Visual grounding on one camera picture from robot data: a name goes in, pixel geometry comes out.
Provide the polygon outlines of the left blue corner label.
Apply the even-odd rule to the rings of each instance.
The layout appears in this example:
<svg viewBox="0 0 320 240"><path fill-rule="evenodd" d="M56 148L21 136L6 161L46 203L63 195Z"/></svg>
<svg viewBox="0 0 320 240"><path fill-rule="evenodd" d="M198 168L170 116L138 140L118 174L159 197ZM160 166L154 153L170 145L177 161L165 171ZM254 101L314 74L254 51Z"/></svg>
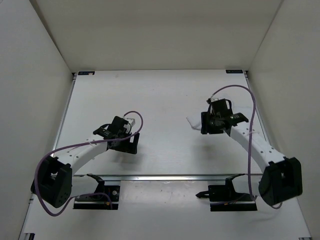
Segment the left blue corner label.
<svg viewBox="0 0 320 240"><path fill-rule="evenodd" d="M93 76L95 71L79 71L77 73L78 76Z"/></svg>

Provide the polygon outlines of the blue corner label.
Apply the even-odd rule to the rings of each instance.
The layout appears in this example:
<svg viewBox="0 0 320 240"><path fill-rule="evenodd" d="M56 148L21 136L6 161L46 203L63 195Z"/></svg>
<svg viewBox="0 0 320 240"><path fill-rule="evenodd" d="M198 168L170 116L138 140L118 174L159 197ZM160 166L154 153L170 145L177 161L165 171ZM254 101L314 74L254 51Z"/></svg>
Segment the blue corner label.
<svg viewBox="0 0 320 240"><path fill-rule="evenodd" d="M242 74L243 71L241 69L226 69L225 72L227 74Z"/></svg>
<svg viewBox="0 0 320 240"><path fill-rule="evenodd" d="M79 71L77 73L78 76L93 76L95 71Z"/></svg>

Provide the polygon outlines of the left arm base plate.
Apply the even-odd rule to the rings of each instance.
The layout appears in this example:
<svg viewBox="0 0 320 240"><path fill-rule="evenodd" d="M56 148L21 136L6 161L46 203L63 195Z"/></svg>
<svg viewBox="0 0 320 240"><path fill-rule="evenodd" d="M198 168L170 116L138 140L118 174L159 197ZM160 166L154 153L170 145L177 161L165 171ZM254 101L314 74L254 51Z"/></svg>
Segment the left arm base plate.
<svg viewBox="0 0 320 240"><path fill-rule="evenodd" d="M80 196L73 202L74 210L113 210L119 208L120 181L106 181L104 183L104 195Z"/></svg>

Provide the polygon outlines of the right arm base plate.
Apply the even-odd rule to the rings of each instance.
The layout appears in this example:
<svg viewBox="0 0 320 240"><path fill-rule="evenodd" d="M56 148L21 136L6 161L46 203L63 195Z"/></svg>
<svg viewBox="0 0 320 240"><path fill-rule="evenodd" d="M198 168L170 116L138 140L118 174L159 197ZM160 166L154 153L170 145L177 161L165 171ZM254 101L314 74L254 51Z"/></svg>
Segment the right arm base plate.
<svg viewBox="0 0 320 240"><path fill-rule="evenodd" d="M198 199L209 199L211 212L254 212L257 204L248 193L238 193L226 185L209 185L208 190L195 195Z"/></svg>

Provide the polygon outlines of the right blue corner label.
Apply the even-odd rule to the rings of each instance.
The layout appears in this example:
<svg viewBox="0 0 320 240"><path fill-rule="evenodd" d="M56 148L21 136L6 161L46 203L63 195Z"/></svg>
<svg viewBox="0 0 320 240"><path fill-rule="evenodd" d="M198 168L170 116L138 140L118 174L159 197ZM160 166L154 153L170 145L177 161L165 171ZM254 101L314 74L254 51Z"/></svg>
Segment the right blue corner label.
<svg viewBox="0 0 320 240"><path fill-rule="evenodd" d="M225 72L227 74L242 74L243 71L241 69L226 69Z"/></svg>

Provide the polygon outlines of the white skirt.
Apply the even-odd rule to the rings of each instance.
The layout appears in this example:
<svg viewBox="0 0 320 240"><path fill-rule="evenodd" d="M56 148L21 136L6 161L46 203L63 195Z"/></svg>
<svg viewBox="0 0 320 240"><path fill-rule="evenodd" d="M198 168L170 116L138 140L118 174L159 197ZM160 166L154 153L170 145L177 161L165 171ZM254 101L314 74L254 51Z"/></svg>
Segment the white skirt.
<svg viewBox="0 0 320 240"><path fill-rule="evenodd" d="M252 116L252 106L245 106L243 104L239 104L238 102L234 101L234 98L226 93L218 93L214 99L222 100L227 99L231 101L231 107L233 113L242 113L246 118L249 120ZM192 109L191 114L186 117L186 120L189 122L190 126L194 130L201 130L201 112L206 112L208 110L208 103L205 100L201 104L199 103L196 108Z"/></svg>

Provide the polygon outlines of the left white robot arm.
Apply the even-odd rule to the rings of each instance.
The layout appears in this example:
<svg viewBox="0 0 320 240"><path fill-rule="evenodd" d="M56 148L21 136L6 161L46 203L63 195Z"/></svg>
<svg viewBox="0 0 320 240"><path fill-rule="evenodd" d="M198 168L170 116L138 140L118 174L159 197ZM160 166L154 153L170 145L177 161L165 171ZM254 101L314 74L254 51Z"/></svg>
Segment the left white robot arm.
<svg viewBox="0 0 320 240"><path fill-rule="evenodd" d="M36 167L31 192L43 202L60 208L71 198L89 195L93 199L109 199L101 177L92 173L75 174L89 161L108 150L137 154L140 133L132 132L135 119L115 116L111 123L101 125L84 142L59 149L61 154L48 154Z"/></svg>

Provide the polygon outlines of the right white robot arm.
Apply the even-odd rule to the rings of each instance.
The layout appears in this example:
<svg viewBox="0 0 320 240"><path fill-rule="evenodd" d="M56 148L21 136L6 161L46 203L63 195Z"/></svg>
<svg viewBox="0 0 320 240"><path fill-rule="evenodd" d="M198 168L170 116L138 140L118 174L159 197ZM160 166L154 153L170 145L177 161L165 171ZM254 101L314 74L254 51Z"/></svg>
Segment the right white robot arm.
<svg viewBox="0 0 320 240"><path fill-rule="evenodd" d="M233 113L229 99L209 98L207 111L201 113L201 134L227 134L254 160L262 176L252 180L237 176L224 187L224 195L236 200L247 194L252 200L261 197L266 204L274 206L303 193L302 165L295 157L287 157L264 140L254 129L251 121L242 113Z"/></svg>

